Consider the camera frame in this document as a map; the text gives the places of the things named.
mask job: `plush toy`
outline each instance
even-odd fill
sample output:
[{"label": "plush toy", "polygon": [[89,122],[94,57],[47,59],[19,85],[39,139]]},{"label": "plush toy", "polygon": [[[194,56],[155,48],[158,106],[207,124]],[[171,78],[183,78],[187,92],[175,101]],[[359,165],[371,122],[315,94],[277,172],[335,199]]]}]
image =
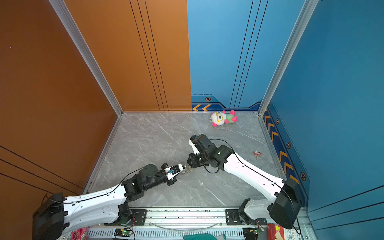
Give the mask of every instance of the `plush toy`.
[{"label": "plush toy", "polygon": [[223,125],[224,123],[234,123],[237,122],[237,116],[235,116],[235,111],[232,110],[229,114],[225,111],[223,112],[215,112],[211,114],[212,126],[217,127]]}]

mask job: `blue wall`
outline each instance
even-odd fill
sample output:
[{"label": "blue wall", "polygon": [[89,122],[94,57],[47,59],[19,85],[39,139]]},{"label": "blue wall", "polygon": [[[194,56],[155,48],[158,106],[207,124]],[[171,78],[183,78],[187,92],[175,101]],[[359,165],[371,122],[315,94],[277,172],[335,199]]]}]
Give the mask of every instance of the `blue wall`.
[{"label": "blue wall", "polygon": [[188,0],[192,95],[213,95],[227,108],[261,101],[303,3]]},{"label": "blue wall", "polygon": [[384,224],[383,12],[319,1],[272,98],[311,181],[319,240],[377,239]]}]

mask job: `orange wall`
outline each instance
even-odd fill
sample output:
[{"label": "orange wall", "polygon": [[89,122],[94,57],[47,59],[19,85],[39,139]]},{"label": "orange wall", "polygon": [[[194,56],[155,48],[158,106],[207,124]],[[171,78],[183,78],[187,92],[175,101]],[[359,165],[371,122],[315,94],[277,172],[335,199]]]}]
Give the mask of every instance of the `orange wall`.
[{"label": "orange wall", "polygon": [[65,0],[124,111],[190,111],[186,0]]},{"label": "orange wall", "polygon": [[82,193],[117,115],[48,0],[0,5],[1,239],[30,239],[46,192]]}]

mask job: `plush toy head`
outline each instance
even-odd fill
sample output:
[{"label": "plush toy head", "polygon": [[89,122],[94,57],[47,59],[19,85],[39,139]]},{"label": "plush toy head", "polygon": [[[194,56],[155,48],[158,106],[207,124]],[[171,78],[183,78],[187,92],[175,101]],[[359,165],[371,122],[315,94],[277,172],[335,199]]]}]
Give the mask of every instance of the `plush toy head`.
[{"label": "plush toy head", "polygon": [[211,114],[212,125],[214,127],[223,125],[226,119],[227,115],[225,114],[225,111],[223,113],[219,111]]}]

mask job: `green glove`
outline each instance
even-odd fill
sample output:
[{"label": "green glove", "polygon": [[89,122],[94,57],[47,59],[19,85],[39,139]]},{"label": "green glove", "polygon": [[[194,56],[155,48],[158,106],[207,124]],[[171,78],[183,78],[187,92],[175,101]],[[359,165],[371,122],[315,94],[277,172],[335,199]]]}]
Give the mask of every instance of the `green glove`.
[{"label": "green glove", "polygon": [[211,235],[211,234],[207,234],[207,233],[203,233],[203,234],[195,234],[195,235],[185,235],[183,237],[184,240],[216,240],[216,238]]}]

